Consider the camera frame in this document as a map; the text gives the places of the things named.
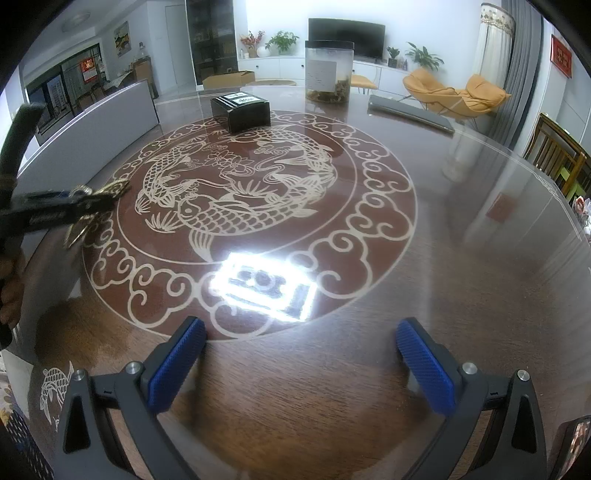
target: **red poster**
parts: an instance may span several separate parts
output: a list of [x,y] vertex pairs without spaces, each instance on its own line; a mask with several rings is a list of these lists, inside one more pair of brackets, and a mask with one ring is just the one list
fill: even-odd
[[573,54],[566,45],[553,35],[550,61],[568,78],[573,77]]
[[82,70],[82,77],[84,83],[92,82],[97,76],[95,60],[92,57],[88,57],[80,62],[80,69]]

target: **orange chair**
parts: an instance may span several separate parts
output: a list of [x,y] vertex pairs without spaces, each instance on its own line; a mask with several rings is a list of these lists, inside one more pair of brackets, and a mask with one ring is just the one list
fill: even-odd
[[424,68],[402,80],[404,87],[428,110],[458,120],[474,119],[497,108],[511,95],[480,75],[472,75],[466,89],[446,87]]

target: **white curtain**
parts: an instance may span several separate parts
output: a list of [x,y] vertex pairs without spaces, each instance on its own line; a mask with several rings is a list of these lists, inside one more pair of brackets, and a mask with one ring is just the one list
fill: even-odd
[[509,12],[496,5],[482,4],[473,72],[503,88],[514,35],[515,20]]

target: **framed painting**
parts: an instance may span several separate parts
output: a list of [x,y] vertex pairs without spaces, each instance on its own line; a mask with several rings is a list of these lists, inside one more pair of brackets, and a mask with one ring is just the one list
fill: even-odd
[[131,50],[131,42],[129,40],[129,23],[122,23],[115,29],[113,33],[115,35],[115,48],[117,49],[117,56],[120,57]]
[[566,45],[553,35],[550,61],[568,78],[573,77],[573,54]]
[[82,70],[84,83],[90,83],[98,77],[95,60],[92,57],[82,60],[80,62],[80,69]]

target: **ceiling light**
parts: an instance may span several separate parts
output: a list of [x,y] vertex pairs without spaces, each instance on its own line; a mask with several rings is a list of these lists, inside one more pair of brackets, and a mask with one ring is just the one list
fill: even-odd
[[89,17],[90,17],[90,12],[83,12],[81,14],[74,15],[73,17],[69,18],[68,20],[66,20],[64,22],[64,24],[61,26],[61,31],[62,32],[69,32],[70,30],[73,30],[81,23],[88,20]]

